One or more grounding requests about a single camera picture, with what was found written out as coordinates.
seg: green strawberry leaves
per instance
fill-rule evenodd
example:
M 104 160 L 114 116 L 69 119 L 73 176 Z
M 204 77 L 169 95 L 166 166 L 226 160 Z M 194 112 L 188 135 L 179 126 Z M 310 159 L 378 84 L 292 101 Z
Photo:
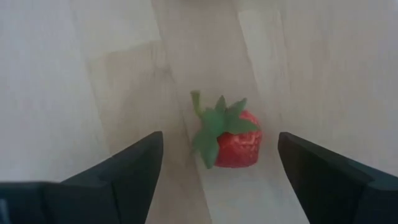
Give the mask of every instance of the green strawberry leaves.
M 243 134 L 259 130 L 259 127 L 239 116 L 246 106 L 247 99 L 244 98 L 226 106 L 224 96 L 221 96 L 215 108 L 206 108 L 205 111 L 200 107 L 200 92 L 191 91 L 191 98 L 195 113 L 201 119 L 202 129 L 193 138 L 192 146 L 194 151 L 200 151 L 201 158 L 207 169 L 214 166 L 220 149 L 217 137 L 225 132 L 231 134 Z

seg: red strawberry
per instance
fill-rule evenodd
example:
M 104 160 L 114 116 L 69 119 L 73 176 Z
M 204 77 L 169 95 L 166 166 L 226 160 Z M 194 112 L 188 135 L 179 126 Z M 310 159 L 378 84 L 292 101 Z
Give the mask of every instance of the red strawberry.
M 202 129 L 192 144 L 208 169 L 219 167 L 240 168 L 255 164 L 258 160 L 262 138 L 258 120 L 244 110 L 246 99 L 226 107 L 221 96 L 215 108 L 200 108 L 200 93 L 191 92 L 193 107 L 201 119 Z
M 251 121 L 259 126 L 253 114 L 244 110 L 240 118 Z M 259 158 L 259 148 L 262 138 L 261 131 L 244 134 L 224 133 L 217 138 L 220 150 L 215 166 L 241 168 L 255 164 Z

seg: strawberry calyx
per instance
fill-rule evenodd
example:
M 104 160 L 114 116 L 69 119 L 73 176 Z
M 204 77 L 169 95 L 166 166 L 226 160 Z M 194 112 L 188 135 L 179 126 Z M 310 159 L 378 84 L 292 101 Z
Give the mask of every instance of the strawberry calyx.
M 244 134 L 259 130 L 256 124 L 239 117 L 246 106 L 246 98 L 227 107 L 224 96 L 220 96 L 214 108 L 205 110 L 202 110 L 200 105 L 199 91 L 191 91 L 191 99 L 195 113 L 201 120 L 201 130 L 193 137 L 192 146 L 195 152 L 200 152 L 207 169 L 212 168 L 216 162 L 220 149 L 217 138 L 220 135 Z

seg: strawberry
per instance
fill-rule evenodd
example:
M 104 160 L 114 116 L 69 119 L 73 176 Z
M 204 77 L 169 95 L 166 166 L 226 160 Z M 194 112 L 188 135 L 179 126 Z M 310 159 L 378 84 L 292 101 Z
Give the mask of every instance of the strawberry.
M 255 164 L 262 132 L 256 117 L 244 110 L 247 100 L 244 98 L 227 107 L 224 96 L 221 96 L 215 108 L 202 111 L 200 92 L 192 91 L 191 97 L 202 125 L 192 145 L 200 152 L 206 167 L 240 168 Z

